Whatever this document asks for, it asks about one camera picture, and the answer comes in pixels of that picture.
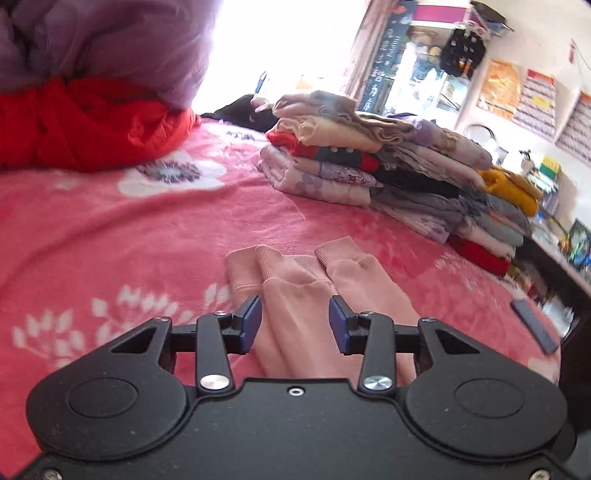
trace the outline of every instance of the phone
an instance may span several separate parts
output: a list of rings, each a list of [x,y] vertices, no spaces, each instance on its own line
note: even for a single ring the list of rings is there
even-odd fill
[[[534,336],[535,341],[541,346],[546,355],[551,355],[558,350],[558,344],[552,340],[542,323],[535,316],[527,300],[513,300],[511,308],[515,310],[521,321]]]

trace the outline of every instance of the yellow sweater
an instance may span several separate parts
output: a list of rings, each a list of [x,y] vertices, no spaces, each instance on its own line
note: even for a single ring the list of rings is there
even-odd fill
[[[501,168],[478,170],[478,173],[485,182],[485,192],[519,207],[528,217],[538,213],[538,200],[535,197],[541,198],[541,192],[523,176],[506,172]]]

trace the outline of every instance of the bed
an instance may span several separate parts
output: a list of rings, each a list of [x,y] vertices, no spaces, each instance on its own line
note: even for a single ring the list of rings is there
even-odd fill
[[[350,235],[422,316],[435,316],[556,382],[509,302],[519,292],[383,213],[287,196],[256,169],[262,134],[204,121],[152,164],[99,174],[0,176],[0,471],[38,453],[24,406],[40,379],[151,317],[230,310],[225,255],[253,244],[311,254]],[[545,316],[532,304],[557,340]],[[232,359],[236,379],[261,375]],[[191,357],[177,376],[191,381]]]

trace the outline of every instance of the stack of folded clothes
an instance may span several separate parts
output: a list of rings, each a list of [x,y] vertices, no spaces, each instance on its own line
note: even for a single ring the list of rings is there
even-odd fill
[[[368,206],[383,146],[414,133],[398,119],[355,112],[355,101],[315,90],[284,95],[273,106],[279,120],[267,132],[258,168],[284,193],[344,205]]]
[[[394,115],[415,131],[384,145],[372,206],[438,243],[449,243],[482,268],[504,275],[531,235],[527,216],[541,193],[525,178],[492,167],[491,155],[461,135],[408,113]]]
[[[470,215],[472,210],[462,198],[485,186],[477,169],[489,169],[492,157],[467,138],[416,115],[392,117],[415,130],[398,145],[384,145],[378,151],[380,165],[374,176],[385,191],[372,191],[372,205],[443,244]],[[416,228],[417,212],[428,225],[439,226],[435,234],[424,226]]]
[[[480,173],[486,181],[484,191],[472,191],[462,197],[468,215],[449,243],[476,265],[504,275],[515,256],[515,248],[523,245],[524,236],[531,236],[527,216],[537,213],[541,192],[523,176],[498,167]]]

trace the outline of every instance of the metal screw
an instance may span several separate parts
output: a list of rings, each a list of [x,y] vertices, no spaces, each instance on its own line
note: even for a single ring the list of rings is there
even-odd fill
[[[230,379],[224,377],[224,375],[218,374],[205,375],[205,377],[199,381],[199,384],[207,390],[221,390],[230,384]]]
[[[61,480],[61,473],[50,468],[43,472],[43,480]]]
[[[363,386],[369,390],[382,391],[392,387],[394,383],[390,377],[383,375],[373,375],[363,379]]]
[[[301,397],[304,394],[304,389],[301,387],[292,387],[287,392],[292,397]]]
[[[550,480],[550,472],[548,470],[538,470],[531,474],[530,480]]]

